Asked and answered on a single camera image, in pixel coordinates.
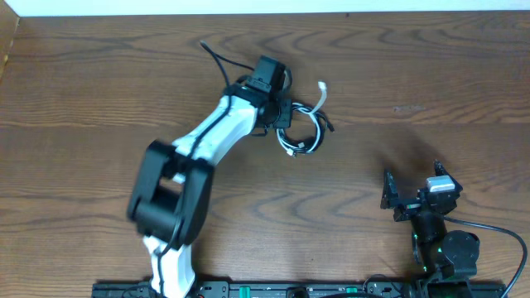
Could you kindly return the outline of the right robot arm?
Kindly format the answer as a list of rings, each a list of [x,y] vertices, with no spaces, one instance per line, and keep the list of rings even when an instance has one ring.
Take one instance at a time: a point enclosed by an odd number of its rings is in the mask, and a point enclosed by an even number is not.
[[[380,208],[392,209],[396,222],[412,225],[412,247],[425,276],[413,282],[416,297],[472,297],[469,278],[477,274],[479,239],[462,230],[448,231],[444,216],[457,207],[463,190],[441,164],[412,198],[402,199],[392,173],[383,173]]]

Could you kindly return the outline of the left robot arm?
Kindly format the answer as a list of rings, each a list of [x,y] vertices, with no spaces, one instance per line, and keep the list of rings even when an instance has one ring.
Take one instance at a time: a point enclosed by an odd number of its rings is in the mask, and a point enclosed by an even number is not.
[[[137,225],[152,260],[150,287],[160,297],[185,297],[195,283],[191,244],[207,215],[214,170],[256,126],[284,124],[290,115],[290,70],[265,55],[252,74],[223,91],[201,124],[173,143],[146,149],[126,215]]]

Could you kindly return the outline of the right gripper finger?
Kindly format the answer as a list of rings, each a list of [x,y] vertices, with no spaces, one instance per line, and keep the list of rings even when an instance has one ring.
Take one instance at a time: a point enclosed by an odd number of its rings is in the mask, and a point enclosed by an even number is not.
[[[381,209],[392,209],[398,205],[399,193],[392,173],[385,170],[383,173],[383,193],[381,198]]]
[[[446,170],[446,168],[443,166],[443,164],[440,161],[438,160],[434,161],[434,170],[436,173],[436,177],[448,176],[452,184],[455,186],[456,191],[463,190],[463,186]]]

